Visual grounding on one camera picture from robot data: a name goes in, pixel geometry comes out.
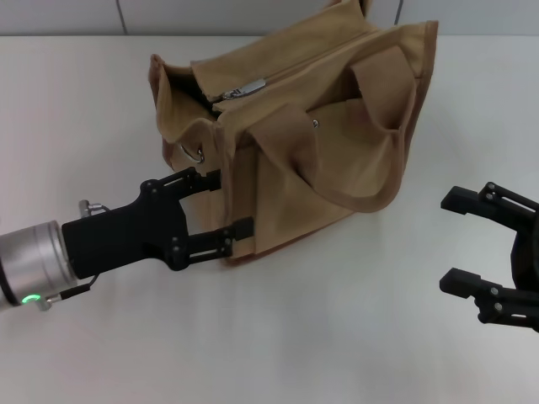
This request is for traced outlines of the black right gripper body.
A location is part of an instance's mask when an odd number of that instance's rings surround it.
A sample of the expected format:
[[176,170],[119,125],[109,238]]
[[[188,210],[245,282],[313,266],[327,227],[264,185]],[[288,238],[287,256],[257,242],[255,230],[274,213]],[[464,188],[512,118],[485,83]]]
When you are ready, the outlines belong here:
[[518,231],[510,254],[511,272],[518,290],[538,292],[538,217]]

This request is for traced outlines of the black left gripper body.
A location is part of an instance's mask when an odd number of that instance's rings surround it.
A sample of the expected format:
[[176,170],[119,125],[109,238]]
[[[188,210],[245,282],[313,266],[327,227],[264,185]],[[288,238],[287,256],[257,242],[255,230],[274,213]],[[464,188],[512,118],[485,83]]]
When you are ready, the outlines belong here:
[[126,206],[63,224],[72,269],[110,271],[155,258],[180,270],[188,232],[179,201],[188,195],[189,188],[181,182],[152,180]]

